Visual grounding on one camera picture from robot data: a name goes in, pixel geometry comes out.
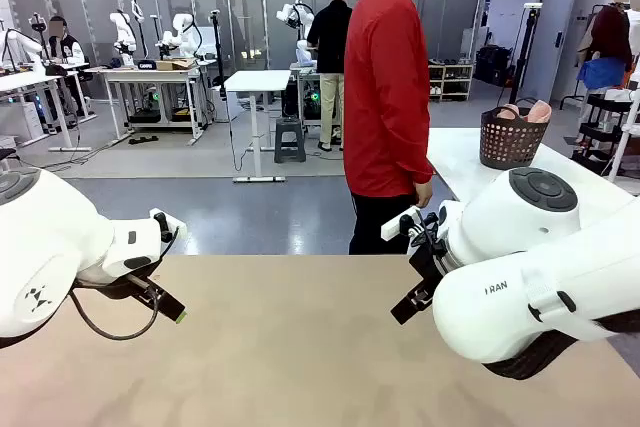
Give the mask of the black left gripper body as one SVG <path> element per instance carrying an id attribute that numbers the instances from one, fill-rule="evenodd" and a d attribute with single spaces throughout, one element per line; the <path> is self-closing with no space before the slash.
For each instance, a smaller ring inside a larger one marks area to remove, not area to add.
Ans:
<path id="1" fill-rule="evenodd" d="M 110 284 L 98 284 L 76 279 L 74 287 L 97 290 L 102 295 L 114 300 L 122 300 L 127 297 L 153 300 L 159 296 L 151 281 L 133 274 L 120 277 Z"/>

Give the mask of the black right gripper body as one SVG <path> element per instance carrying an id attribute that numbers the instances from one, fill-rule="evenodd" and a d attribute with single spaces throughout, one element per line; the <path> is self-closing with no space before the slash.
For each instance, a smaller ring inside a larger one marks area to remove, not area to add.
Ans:
<path id="1" fill-rule="evenodd" d="M 444 259 L 448 249 L 444 240 L 431 236 L 417 236 L 409 243 L 409 264 L 419 274 L 421 280 L 414 292 L 434 292 L 448 273 Z"/>

